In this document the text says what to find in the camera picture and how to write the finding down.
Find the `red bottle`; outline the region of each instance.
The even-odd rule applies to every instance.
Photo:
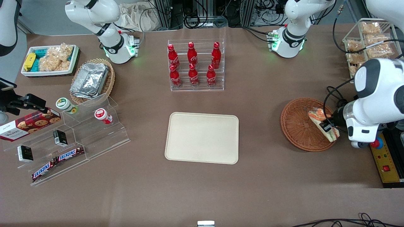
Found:
[[[195,70],[194,64],[189,64],[188,76],[191,87],[196,88],[197,86],[199,86],[198,72]]]
[[[168,45],[168,59],[170,61],[170,65],[175,65],[177,68],[179,68],[178,54],[175,52],[174,45],[172,44]]]
[[[182,86],[181,79],[179,78],[179,73],[177,72],[177,67],[174,64],[170,65],[170,79],[174,88],[180,88]]]
[[[193,42],[189,42],[188,43],[188,61],[190,64],[194,64],[195,68],[198,68],[198,53],[196,52],[196,50],[194,49],[194,43]]]
[[[206,78],[208,80],[209,88],[216,86],[216,73],[213,69],[213,65],[209,65],[208,72],[206,73]]]
[[[222,58],[222,53],[219,50],[219,42],[215,42],[213,44],[213,51],[212,51],[212,65],[215,69],[219,68],[220,60]]]

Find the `cookie box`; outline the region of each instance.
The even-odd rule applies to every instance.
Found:
[[[60,120],[60,114],[49,107],[48,113],[35,111],[22,118],[0,126],[0,139],[15,141]]]

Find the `wicker basket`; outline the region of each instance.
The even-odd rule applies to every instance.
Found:
[[[323,108],[317,99],[300,98],[289,102],[282,111],[280,124],[288,140],[305,151],[325,151],[335,144],[330,143],[317,126],[310,120],[308,112],[313,107]],[[332,110],[326,106],[327,114]]]
[[[101,94],[106,93],[107,95],[110,95],[110,94],[111,94],[111,91],[112,91],[112,87],[114,86],[114,82],[115,82],[115,72],[114,72],[114,69],[112,68],[111,63],[109,63],[107,60],[98,59],[98,58],[97,58],[97,59],[93,59],[93,60],[89,60],[89,61],[86,62],[86,63],[95,63],[95,64],[102,63],[102,64],[104,64],[104,65],[106,65],[106,66],[109,67],[108,74],[107,74],[107,79],[105,80],[104,87],[103,87],[103,89],[102,89]],[[73,84],[74,81],[76,80],[77,74],[78,74],[78,72],[80,71],[80,69],[83,67],[83,65],[81,65],[80,68],[78,68],[78,70],[77,70],[76,73],[74,74],[74,77],[73,77],[73,80],[72,80],[72,84]],[[80,103],[83,103],[83,102],[89,100],[89,99],[85,99],[85,98],[76,97],[76,96],[74,96],[72,93],[70,93],[70,96],[72,97],[72,100],[73,100],[75,103],[77,103],[77,104],[80,104]]]

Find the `table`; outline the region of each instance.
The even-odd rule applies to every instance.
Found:
[[[339,39],[352,24],[338,25]],[[271,31],[274,27],[261,28]],[[326,86],[349,78],[332,27],[312,26],[304,49],[293,59],[268,52],[242,29],[181,29],[146,34],[139,57],[113,65],[111,97],[132,140],[39,187],[29,186],[10,154],[0,152],[0,220],[4,226],[195,226],[287,227],[326,218],[374,219],[404,225],[402,189],[381,189],[369,149],[354,149],[346,135],[328,151],[294,147],[280,128],[292,99],[323,100]],[[171,92],[167,40],[225,34],[223,92]],[[79,64],[105,58],[97,37],[28,35],[29,46],[76,44]],[[29,79],[18,75],[16,92],[48,101],[69,97],[71,77]],[[341,89],[352,100],[354,87]],[[329,105],[335,108],[335,100]],[[164,157],[172,112],[231,114],[240,120],[235,165],[169,161]]]

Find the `clear acrylic bottle rack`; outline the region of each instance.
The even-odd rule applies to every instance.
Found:
[[[106,94],[100,95],[77,105],[76,114],[63,111],[61,113],[63,121],[60,124],[50,125],[14,142],[2,141],[4,151],[9,151],[11,159],[19,170],[27,172],[27,182],[32,182],[31,175],[52,158],[77,147],[84,147],[84,154],[58,163],[31,183],[35,186],[40,185],[130,141],[125,127],[119,122],[115,111],[117,106],[111,97]],[[112,123],[105,124],[94,117],[94,112],[98,108],[104,108],[112,116]],[[60,130],[66,134],[68,146],[60,147],[55,144],[54,130]],[[34,156],[32,162],[25,163],[18,160],[17,147],[20,145],[31,148]]]
[[[188,43],[194,42],[194,47],[198,53],[198,78],[199,86],[192,87],[189,82],[189,62],[187,57]],[[208,66],[212,63],[212,50],[214,42],[220,43],[221,60],[216,72],[216,86],[209,88],[206,80],[206,73]],[[225,89],[225,40],[224,39],[199,39],[199,40],[168,40],[168,44],[174,45],[174,49],[178,54],[180,67],[177,69],[182,87],[174,88],[170,80],[170,61],[168,62],[168,79],[170,81],[171,91],[210,91],[210,90],[224,90]]]

